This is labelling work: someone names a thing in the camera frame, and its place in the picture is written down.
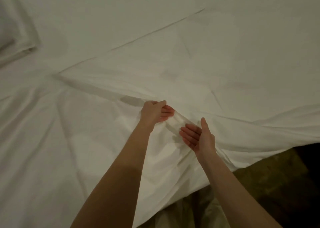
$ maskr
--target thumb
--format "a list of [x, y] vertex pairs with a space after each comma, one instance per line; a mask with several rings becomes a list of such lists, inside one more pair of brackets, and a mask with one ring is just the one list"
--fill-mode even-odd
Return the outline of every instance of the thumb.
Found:
[[158, 102], [156, 105], [159, 106], [160, 108], [163, 108], [167, 104], [167, 101], [161, 101]]
[[201, 127], [202, 127], [202, 131], [210, 132], [209, 126], [208, 126], [207, 121], [204, 117], [201, 119]]

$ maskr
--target person's right hand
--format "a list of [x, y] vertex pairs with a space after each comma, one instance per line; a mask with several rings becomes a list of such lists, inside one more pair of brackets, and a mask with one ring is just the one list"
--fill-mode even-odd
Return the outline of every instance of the person's right hand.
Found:
[[216, 154], [215, 137], [210, 132], [205, 118], [201, 119], [201, 128], [193, 124], [186, 124], [179, 132], [183, 142], [196, 154], [199, 161]]

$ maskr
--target hand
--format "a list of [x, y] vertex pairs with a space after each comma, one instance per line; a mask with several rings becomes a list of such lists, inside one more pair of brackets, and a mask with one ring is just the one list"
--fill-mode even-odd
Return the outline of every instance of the hand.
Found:
[[216, 154], [215, 137], [210, 132], [205, 118], [201, 119], [201, 127], [202, 129], [193, 124], [186, 124], [179, 132], [183, 142], [195, 152], [199, 161]]
[[174, 109], [166, 104], [167, 101], [147, 101], [141, 110], [140, 123], [153, 129], [156, 123], [168, 120]]

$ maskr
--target person's left hand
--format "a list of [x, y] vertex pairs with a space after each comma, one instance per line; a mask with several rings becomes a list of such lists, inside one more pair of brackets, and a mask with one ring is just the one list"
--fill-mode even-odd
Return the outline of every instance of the person's left hand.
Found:
[[140, 123], [154, 128], [156, 123], [168, 120], [174, 109], [166, 104], [167, 101], [147, 101], [141, 110]]

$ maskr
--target person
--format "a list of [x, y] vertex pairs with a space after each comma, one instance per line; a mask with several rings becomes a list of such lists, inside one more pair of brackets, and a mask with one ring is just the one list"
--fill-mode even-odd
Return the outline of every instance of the person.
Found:
[[[156, 123], [173, 115], [174, 109], [166, 105], [166, 101], [144, 104], [138, 125], [82, 206], [71, 228], [132, 227], [150, 134]], [[217, 155], [215, 136], [204, 118], [201, 119], [201, 128], [187, 124], [179, 134], [205, 171], [230, 227], [281, 227]]]

